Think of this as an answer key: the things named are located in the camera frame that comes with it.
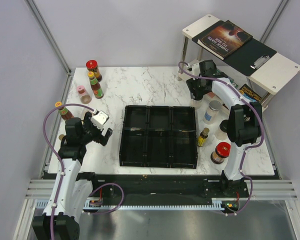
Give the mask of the black six-compartment plastic tray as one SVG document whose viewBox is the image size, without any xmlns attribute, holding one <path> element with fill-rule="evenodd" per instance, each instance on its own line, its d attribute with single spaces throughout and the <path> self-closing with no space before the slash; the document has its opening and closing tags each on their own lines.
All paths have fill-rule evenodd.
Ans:
<svg viewBox="0 0 300 240">
<path fill-rule="evenodd" d="M 119 148 L 122 167 L 196 169 L 195 109 L 127 105 Z"/>
</svg>

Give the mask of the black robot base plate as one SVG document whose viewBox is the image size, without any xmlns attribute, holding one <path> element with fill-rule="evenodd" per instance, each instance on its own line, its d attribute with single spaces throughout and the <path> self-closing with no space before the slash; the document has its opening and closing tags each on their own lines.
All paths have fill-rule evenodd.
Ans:
<svg viewBox="0 0 300 240">
<path fill-rule="evenodd" d="M 213 198 L 247 198 L 244 179 L 229 181 L 223 175 L 120 175 L 79 173 L 92 182 L 88 198 L 101 197 L 103 205 L 199 205 Z"/>
</svg>

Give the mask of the silver-lid salt jar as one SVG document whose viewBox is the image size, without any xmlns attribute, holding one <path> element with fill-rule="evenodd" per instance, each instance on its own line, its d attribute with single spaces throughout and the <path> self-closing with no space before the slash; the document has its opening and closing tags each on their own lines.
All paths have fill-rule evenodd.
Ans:
<svg viewBox="0 0 300 240">
<path fill-rule="evenodd" d="M 218 100 L 210 101 L 204 113 L 203 121 L 208 125 L 212 124 L 216 116 L 218 115 L 221 107 L 222 104 Z"/>
</svg>

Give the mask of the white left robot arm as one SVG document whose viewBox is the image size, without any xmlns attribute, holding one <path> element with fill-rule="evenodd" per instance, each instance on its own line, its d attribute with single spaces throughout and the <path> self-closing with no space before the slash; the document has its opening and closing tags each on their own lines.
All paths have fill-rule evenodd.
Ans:
<svg viewBox="0 0 300 240">
<path fill-rule="evenodd" d="M 78 179 L 87 144 L 106 146 L 112 129 L 102 134 L 109 116 L 103 111 L 86 112 L 84 119 L 74 117 L 65 122 L 61 140 L 58 170 L 49 201 L 41 216 L 36 216 L 32 228 L 39 240 L 77 240 L 80 235 L 80 216 L 89 197 L 100 191 L 98 182 Z"/>
</svg>

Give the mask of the black-lid pepper shaker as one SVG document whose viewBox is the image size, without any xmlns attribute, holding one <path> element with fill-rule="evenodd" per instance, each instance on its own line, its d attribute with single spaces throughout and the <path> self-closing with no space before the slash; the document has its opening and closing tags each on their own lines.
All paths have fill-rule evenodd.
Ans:
<svg viewBox="0 0 300 240">
<path fill-rule="evenodd" d="M 195 110 L 200 109 L 202 104 L 203 104 L 203 99 L 200 99 L 200 100 L 191 99 L 190 100 L 190 106 L 193 107 Z"/>
</svg>

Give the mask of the small yellow-label brown bottle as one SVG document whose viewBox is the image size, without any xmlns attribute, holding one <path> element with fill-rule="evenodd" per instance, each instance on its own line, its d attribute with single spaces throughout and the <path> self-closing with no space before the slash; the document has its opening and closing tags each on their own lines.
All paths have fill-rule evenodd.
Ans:
<svg viewBox="0 0 300 240">
<path fill-rule="evenodd" d="M 198 138 L 197 138 L 197 146 L 198 147 L 202 147 L 205 142 L 207 141 L 207 138 L 209 136 L 210 133 L 210 129 L 208 127 L 205 127 L 201 133 L 199 134 Z"/>
</svg>

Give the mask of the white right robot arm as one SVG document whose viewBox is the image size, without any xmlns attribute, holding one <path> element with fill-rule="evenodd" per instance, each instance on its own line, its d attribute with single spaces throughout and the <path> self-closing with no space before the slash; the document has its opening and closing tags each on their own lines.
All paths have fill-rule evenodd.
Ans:
<svg viewBox="0 0 300 240">
<path fill-rule="evenodd" d="M 231 142 L 229 157 L 223 175 L 226 178 L 219 184 L 219 191 L 225 197 L 237 191 L 234 181 L 245 177 L 243 163 L 247 151 L 257 148 L 264 141 L 262 122 L 262 106 L 259 102 L 251 102 L 243 96 L 231 83 L 228 76 L 217 70 L 212 60 L 190 65 L 178 63 L 179 70 L 188 75 L 186 84 L 193 101 L 201 101 L 208 93 L 214 93 L 229 109 L 227 136 Z"/>
</svg>

